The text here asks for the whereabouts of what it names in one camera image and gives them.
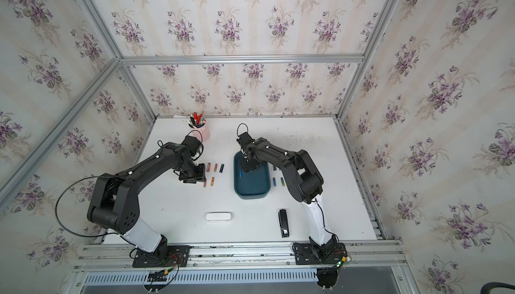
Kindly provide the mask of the teal plastic storage box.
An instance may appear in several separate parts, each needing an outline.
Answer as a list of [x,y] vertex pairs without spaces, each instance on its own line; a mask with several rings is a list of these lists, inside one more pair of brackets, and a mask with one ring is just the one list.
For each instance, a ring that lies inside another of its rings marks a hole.
[[235,193],[244,200],[264,198],[271,189],[268,164],[262,164],[259,169],[252,172],[244,172],[240,164],[242,157],[243,154],[239,151],[233,158],[233,189]]

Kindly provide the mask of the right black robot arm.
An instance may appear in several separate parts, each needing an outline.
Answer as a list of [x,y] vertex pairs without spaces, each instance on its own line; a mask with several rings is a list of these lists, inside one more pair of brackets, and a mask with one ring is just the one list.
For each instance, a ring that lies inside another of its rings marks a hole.
[[323,211],[323,177],[305,150],[287,151],[265,138],[253,139],[248,133],[237,138],[243,155],[243,172],[254,172],[269,163],[280,169],[290,195],[306,210],[309,240],[314,255],[325,260],[332,254],[347,255],[338,236],[326,225]]

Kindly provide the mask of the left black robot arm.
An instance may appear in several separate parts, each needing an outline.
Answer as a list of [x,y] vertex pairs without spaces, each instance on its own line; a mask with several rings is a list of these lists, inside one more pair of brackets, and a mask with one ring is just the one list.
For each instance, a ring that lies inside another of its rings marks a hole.
[[172,170],[184,184],[205,181],[205,164],[195,161],[203,152],[197,138],[168,142],[147,159],[125,171],[104,173],[95,182],[87,211],[88,221],[118,233],[138,250],[164,256],[168,241],[140,216],[139,194],[162,174]]

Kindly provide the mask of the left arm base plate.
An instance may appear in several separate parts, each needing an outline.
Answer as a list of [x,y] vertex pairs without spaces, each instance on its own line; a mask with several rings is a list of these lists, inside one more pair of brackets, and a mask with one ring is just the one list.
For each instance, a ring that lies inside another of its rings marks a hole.
[[133,260],[133,268],[165,268],[178,264],[179,267],[186,267],[190,246],[170,246],[164,250],[159,248],[157,252],[149,253],[137,248],[131,250],[130,258]]

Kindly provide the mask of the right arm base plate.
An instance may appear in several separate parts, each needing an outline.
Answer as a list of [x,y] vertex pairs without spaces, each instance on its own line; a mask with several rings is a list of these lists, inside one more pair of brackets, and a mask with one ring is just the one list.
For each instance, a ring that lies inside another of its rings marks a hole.
[[343,243],[333,241],[319,246],[315,243],[293,243],[292,252],[296,265],[331,265],[342,266],[349,259]]

